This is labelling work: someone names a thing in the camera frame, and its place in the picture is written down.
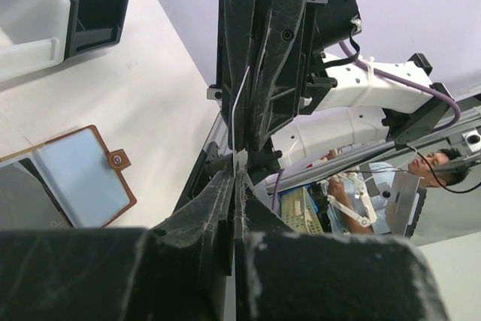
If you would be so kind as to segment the black white three-bin tray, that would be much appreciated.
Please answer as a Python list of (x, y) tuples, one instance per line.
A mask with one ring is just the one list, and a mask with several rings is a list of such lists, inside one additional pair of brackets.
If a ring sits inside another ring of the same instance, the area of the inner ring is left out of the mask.
[(129, 0), (1, 0), (1, 79), (119, 43)]

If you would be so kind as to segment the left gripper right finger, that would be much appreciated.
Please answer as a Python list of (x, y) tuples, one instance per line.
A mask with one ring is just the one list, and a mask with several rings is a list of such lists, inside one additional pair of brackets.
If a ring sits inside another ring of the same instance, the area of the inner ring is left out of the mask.
[(391, 236), (302, 235), (234, 184), (239, 320), (447, 320), (422, 253)]

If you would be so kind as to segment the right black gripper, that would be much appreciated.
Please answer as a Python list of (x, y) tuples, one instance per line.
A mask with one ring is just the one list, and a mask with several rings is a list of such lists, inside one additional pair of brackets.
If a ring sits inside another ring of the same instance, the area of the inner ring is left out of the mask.
[[(232, 148), (231, 112), (253, 52), (253, 16), (256, 0), (219, 0), (216, 85), (221, 87), (222, 117), (229, 128), (228, 145)], [(259, 152), (270, 136), (292, 121), (299, 95), (296, 90), (301, 41), (297, 38), (305, 0), (268, 0), (265, 28), (253, 78), (249, 150)], [(362, 19), (356, 0), (327, 0), (307, 9), (314, 12), (313, 36), (306, 70), (301, 114), (311, 114), (339, 80), (327, 70), (345, 66), (358, 59), (360, 46), (353, 37), (362, 31)], [(342, 41), (350, 42), (354, 54), (327, 61), (325, 50)], [(247, 120), (247, 84), (240, 99), (244, 126)], [(246, 145), (244, 139), (237, 148)]]

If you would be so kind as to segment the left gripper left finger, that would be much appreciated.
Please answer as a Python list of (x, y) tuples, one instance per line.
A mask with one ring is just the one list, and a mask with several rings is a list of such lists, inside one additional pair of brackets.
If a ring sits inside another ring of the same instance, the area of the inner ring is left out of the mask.
[(234, 178), (151, 229), (1, 233), (3, 320), (221, 320)]

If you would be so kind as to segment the black VIP credit card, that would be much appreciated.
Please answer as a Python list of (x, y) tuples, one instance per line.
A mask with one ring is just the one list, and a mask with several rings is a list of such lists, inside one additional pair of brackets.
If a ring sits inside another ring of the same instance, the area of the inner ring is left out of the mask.
[(244, 208), (243, 177), (247, 171), (248, 153), (245, 147), (237, 148), (244, 139), (244, 119), (240, 106), (240, 99), (250, 74), (247, 66), (231, 112), (231, 136), (234, 166), (234, 278), (235, 278), (235, 306), (236, 320), (244, 319)]

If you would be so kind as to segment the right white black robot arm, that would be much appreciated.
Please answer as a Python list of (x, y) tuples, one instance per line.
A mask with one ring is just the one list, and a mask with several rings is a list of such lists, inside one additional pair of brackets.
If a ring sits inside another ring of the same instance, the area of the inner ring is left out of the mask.
[(356, 0), (219, 0), (216, 82), (228, 146), (278, 171), (335, 147), (429, 135), (456, 110), (422, 55), (401, 64), (342, 59), (330, 46), (362, 31)]

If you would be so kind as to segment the dark card pocket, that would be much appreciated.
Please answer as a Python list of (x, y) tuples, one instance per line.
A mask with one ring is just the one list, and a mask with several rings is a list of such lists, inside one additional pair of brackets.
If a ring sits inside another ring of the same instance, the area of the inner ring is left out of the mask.
[(71, 221), (31, 159), (1, 167), (2, 231), (71, 227)]

